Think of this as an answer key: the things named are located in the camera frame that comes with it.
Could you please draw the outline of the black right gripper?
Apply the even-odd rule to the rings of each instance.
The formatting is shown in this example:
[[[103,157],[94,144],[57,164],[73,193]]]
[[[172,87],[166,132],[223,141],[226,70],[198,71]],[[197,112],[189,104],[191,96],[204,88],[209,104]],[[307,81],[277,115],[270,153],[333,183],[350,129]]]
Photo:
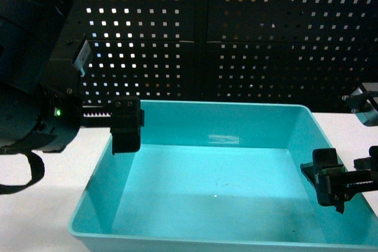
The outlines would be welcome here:
[[[314,188],[317,202],[323,207],[334,207],[344,214],[346,201],[356,194],[377,191],[377,146],[369,149],[369,157],[354,160],[355,171],[347,171],[339,163],[335,148],[316,149],[312,162],[300,169]]]

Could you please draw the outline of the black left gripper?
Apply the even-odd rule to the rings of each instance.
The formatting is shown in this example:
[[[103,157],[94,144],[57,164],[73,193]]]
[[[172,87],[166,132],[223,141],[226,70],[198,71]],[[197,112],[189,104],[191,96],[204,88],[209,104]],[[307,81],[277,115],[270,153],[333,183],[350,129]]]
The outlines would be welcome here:
[[[41,114],[32,131],[32,148],[60,153],[77,136],[81,127],[110,127],[112,154],[135,153],[141,148],[145,112],[136,96],[115,99],[110,110],[83,106],[82,98],[64,94],[49,86],[38,89]]]

